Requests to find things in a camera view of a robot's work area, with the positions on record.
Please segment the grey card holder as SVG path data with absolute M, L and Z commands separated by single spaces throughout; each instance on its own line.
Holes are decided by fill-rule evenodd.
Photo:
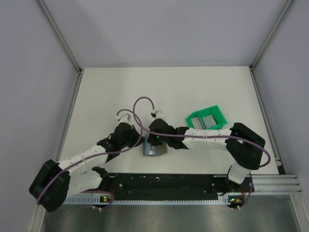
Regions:
M 147 140 L 145 140 L 145 137 L 144 137 L 143 138 L 143 155 L 144 156 L 148 156 L 149 147 L 150 147 L 150 145 L 147 143 Z M 167 151 L 168 151 L 166 145 L 159 145 L 159 146 L 157 146 L 157 149 L 158 149 L 159 156 L 166 154 Z

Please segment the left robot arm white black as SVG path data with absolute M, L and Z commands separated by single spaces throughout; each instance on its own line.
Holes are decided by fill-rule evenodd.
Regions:
M 66 160 L 46 161 L 29 192 L 38 205 L 47 212 L 53 212 L 73 195 L 91 189 L 101 192 L 111 190 L 109 174 L 101 165 L 141 142 L 142 136 L 133 125 L 120 122 L 113 133 L 88 150 Z

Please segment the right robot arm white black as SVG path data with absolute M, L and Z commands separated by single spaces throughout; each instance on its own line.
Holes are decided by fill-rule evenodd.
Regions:
M 174 128 L 163 119 L 149 126 L 147 142 L 152 146 L 168 145 L 173 149 L 217 149 L 229 152 L 235 162 L 229 168 L 225 185 L 230 191 L 242 187 L 245 177 L 260 168 L 265 140 L 242 123 L 225 130 Z

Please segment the green plastic bin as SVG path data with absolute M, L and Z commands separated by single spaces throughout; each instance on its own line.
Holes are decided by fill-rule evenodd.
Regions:
M 206 130 L 220 130 L 227 124 L 227 120 L 225 119 L 218 105 L 195 111 L 192 114 L 190 114 L 185 119 L 185 121 L 188 127 L 194 128 L 191 122 L 191 118 L 198 117 L 201 120 L 201 122 L 204 124 L 202 117 L 208 116 L 208 115 L 212 115 L 215 118 L 217 125 L 214 127 L 208 128 L 208 129 L 206 128 Z

